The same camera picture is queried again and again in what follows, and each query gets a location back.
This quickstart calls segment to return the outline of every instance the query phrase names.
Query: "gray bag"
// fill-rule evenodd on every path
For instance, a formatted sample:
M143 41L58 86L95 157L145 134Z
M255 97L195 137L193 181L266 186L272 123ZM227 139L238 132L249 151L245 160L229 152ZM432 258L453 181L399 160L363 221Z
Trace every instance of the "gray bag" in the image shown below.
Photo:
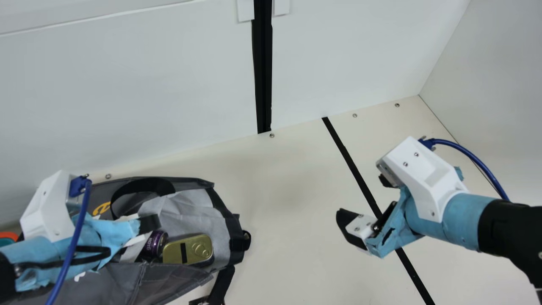
M111 261L98 272L87 272L78 282L67 280L55 304L166 304L210 281L215 271L219 273L211 294L195 304L203 301L222 304L235 272L234 265L243 260L251 237L241 229L238 215L226 208L213 186L205 180L177 177L133 177L93 186L89 212L95 214L93 211L98 210L100 219L116 219L135 212L158 214L162 230L170 238L207 234L215 259L203 269ZM111 208L104 208L108 202ZM45 304L51 288L22 293L8 304Z

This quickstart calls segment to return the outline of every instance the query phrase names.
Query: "black robot arm segment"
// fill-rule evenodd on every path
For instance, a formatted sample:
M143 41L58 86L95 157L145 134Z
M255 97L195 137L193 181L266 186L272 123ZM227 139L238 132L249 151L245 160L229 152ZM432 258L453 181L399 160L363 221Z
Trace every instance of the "black robot arm segment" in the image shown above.
M480 251L509 258L527 275L541 298L542 206L491 202L480 217L478 242Z

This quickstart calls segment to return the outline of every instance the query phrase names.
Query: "purple can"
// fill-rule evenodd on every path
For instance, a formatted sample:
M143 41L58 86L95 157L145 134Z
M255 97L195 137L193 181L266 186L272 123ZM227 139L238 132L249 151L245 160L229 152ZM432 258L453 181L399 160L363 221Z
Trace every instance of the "purple can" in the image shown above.
M141 250L141 255L148 258L162 257L162 250L165 244L167 244L167 238L166 232L160 230L153 231Z

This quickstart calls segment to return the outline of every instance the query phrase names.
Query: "blue cable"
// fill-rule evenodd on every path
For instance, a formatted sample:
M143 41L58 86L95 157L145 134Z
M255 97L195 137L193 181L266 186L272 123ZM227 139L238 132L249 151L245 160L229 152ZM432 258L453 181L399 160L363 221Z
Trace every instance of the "blue cable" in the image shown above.
M79 235L81 235L81 229L83 228L83 223L85 222L85 215L87 214L88 202L91 196L92 181L83 177L78 177L76 179L83 179L79 181L84 181L85 183L84 184L85 195L83 196L83 204L81 205L81 211L79 212L79 217L77 219L77 223L75 224L75 231L73 232L72 241L69 244L68 252L66 253L66 258L64 259L64 264L62 264L62 269L60 269L59 277L56 279L55 286L53 287L53 290L51 291L51 294L49 295L49 298L47 299L47 302L45 303L46 305L53 305L55 303L56 297L58 297L60 289L62 288L62 285L64 284L64 280L66 279L66 274L68 273L68 269L72 263L72 258L75 253L75 248L77 247ZM70 184L70 195L73 191L72 190L72 187L74 184L73 182L74 181L72 181L72 183Z
M493 175L493 173L489 170L489 168L482 162L482 160L480 160L478 157L476 157L472 152L470 152L468 149L466 149L465 147L455 143L455 142L452 142L452 141L448 141L448 140L445 140L445 139L428 139L428 140L419 140L420 143L422 143L425 147L431 149L435 144L441 144L441 145L446 145L446 146L450 146L452 148L455 148L457 150L459 150L460 152L464 153L467 157L469 157L478 167L480 167L480 169L486 174L486 176L488 177L488 179L491 181L491 183L493 184L493 187L496 189L497 193L499 193L499 195L501 196L501 198L503 198L504 200L506 201L509 201L508 199L508 195L506 195L506 192L505 190L502 188L501 184L499 183L499 181L497 180L497 178L495 177L495 175Z

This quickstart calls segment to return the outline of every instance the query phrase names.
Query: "white panel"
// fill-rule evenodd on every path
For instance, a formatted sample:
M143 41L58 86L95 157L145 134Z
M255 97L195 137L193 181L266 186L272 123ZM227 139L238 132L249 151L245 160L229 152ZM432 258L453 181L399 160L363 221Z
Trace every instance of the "white panel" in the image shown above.
M256 133L250 23L207 0L0 36L0 223L41 180Z
M472 1L420 94L511 200L540 205L542 2Z
M419 94L469 0L294 0L273 18L272 127Z
M239 22L254 19L254 0L237 0L237 20Z
M375 162L408 136L453 140L419 97L351 111L330 120L382 211L399 198L399 192L382 186ZM498 196L467 157L441 145L435 152L461 167L471 193ZM436 304L539 304L527 276L508 259L428 237L404 249Z
M0 34L194 0L0 0Z
M273 0L273 15L290 14L290 0Z
M372 213L322 121L274 133L274 138L250 136L92 173L91 179L111 173L113 178L171 175L215 182L253 237L236 266L226 304L422 304L395 253L375 259L341 234L335 222L339 208ZM210 287L172 304L185 305Z

